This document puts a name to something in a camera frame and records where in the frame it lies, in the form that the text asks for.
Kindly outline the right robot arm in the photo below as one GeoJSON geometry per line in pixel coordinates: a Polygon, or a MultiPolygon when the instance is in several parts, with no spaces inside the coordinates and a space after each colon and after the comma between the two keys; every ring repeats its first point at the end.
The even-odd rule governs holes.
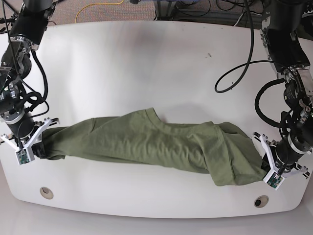
{"type": "Polygon", "coordinates": [[[56,0],[25,0],[19,12],[10,19],[0,20],[2,24],[11,24],[4,30],[9,45],[0,61],[0,118],[12,132],[0,138],[15,150],[20,165],[35,157],[46,158],[43,132],[59,122],[58,118],[37,122],[31,114],[39,105],[47,103],[47,77],[36,51],[57,3],[56,0]],[[24,82],[32,68],[31,60],[43,76],[43,94],[24,82]]]}

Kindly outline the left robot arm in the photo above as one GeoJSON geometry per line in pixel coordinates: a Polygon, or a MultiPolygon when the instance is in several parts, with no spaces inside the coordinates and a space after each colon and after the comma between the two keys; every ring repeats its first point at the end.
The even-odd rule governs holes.
{"type": "Polygon", "coordinates": [[[277,79],[265,84],[255,98],[255,111],[268,125],[278,128],[281,140],[267,154],[276,176],[290,173],[298,160],[313,149],[313,79],[310,62],[297,35],[307,0],[265,0],[263,2],[261,38],[277,79]],[[276,122],[260,109],[262,94],[270,87],[284,83],[284,100],[290,110],[281,113],[276,122]]]}

